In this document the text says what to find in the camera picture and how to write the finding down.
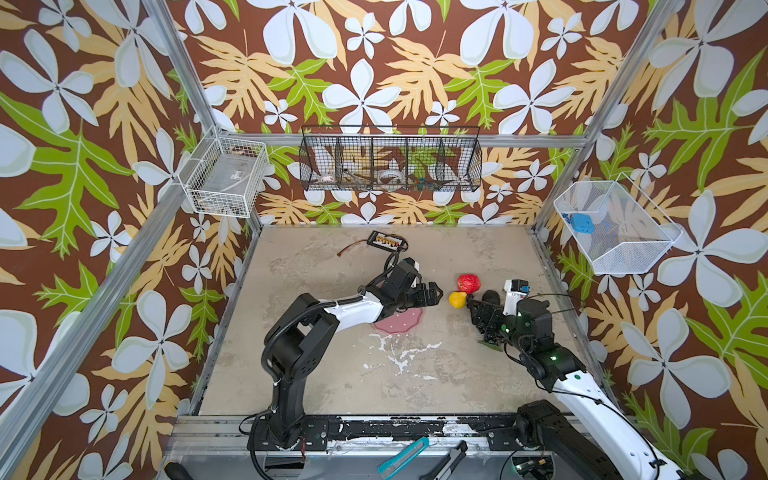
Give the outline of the yellow lemon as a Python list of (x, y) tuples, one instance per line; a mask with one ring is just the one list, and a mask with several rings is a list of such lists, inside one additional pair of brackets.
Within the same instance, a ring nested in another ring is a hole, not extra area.
[(455, 309), (463, 309), (467, 305), (468, 294), (463, 291), (452, 292), (448, 297), (449, 304)]

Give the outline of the red apple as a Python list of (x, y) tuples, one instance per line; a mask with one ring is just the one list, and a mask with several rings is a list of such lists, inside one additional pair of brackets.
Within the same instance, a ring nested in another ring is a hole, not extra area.
[(457, 287), (461, 292), (474, 294), (481, 289), (482, 283), (480, 278), (475, 274), (463, 274), (458, 277)]

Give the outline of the pink polka dot plate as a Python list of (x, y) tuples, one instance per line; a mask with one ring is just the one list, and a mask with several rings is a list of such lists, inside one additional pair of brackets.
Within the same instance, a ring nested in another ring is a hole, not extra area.
[(372, 324), (377, 331), (386, 334), (404, 334), (419, 325), (423, 315), (422, 308), (411, 308), (404, 312), (396, 312), (392, 316)]

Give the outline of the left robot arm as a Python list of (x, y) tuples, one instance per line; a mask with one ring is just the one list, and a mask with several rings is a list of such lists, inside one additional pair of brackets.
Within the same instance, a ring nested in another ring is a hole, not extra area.
[(297, 296), (264, 338), (261, 365), (273, 385), (269, 408), (261, 414), (267, 439), (281, 448), (298, 441), (306, 417), (306, 379), (336, 333), (436, 306), (443, 295), (437, 283), (423, 280), (418, 263), (408, 257), (387, 266), (352, 296), (333, 300), (309, 293)]

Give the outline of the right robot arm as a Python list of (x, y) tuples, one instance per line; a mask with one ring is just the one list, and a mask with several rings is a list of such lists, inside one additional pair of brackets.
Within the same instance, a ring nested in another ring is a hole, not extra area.
[(506, 307), (495, 291), (488, 291), (468, 308), (483, 338), (503, 350), (516, 349), (513, 361), (566, 405), (588, 432), (575, 430), (553, 404), (536, 401), (516, 412), (521, 444), (554, 452), (584, 479), (689, 477), (608, 399), (581, 360), (555, 341), (547, 301), (522, 298)]

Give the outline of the black grape bunch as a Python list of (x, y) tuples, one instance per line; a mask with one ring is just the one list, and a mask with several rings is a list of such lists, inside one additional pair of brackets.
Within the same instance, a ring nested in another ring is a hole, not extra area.
[(502, 343), (502, 326), (506, 323), (501, 297), (495, 290), (485, 291), (480, 298), (467, 296), (471, 323), (482, 336), (482, 341), (494, 346)]

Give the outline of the blue object in basket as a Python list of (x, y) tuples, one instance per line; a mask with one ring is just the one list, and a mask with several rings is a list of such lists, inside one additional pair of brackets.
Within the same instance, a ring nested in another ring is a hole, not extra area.
[(595, 224), (590, 215), (573, 213), (568, 216), (568, 223), (578, 234), (591, 235), (595, 232)]

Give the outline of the white mesh basket right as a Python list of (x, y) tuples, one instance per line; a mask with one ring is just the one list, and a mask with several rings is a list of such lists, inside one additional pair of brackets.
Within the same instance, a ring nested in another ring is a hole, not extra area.
[[(683, 229), (626, 174), (614, 180), (581, 180), (554, 207), (597, 275), (649, 272), (682, 237)], [(573, 213), (590, 215), (595, 232), (575, 233)]]

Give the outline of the black tool front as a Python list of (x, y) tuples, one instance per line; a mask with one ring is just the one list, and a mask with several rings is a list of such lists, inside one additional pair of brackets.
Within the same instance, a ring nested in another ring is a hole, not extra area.
[(466, 457), (468, 445), (462, 440), (455, 448), (449, 450), (439, 463), (428, 473), (421, 475), (419, 480), (446, 480), (449, 479), (458, 465)]

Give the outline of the teal utility knife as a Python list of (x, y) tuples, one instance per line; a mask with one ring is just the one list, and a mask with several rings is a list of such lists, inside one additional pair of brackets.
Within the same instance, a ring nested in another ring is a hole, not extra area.
[(397, 455), (379, 465), (377, 472), (384, 480), (389, 480), (402, 471), (412, 460), (417, 458), (430, 446), (428, 437), (421, 437), (414, 441)]

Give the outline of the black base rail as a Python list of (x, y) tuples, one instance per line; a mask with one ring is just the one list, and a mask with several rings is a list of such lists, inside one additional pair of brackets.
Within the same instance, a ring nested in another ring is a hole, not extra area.
[(244, 418), (238, 432), (257, 452), (325, 452), (352, 442), (410, 444), (422, 437), (432, 446), (453, 438), (484, 441), (491, 451), (511, 450), (523, 436), (514, 413), (466, 415), (307, 415), (289, 429), (287, 444), (269, 426), (268, 413)]

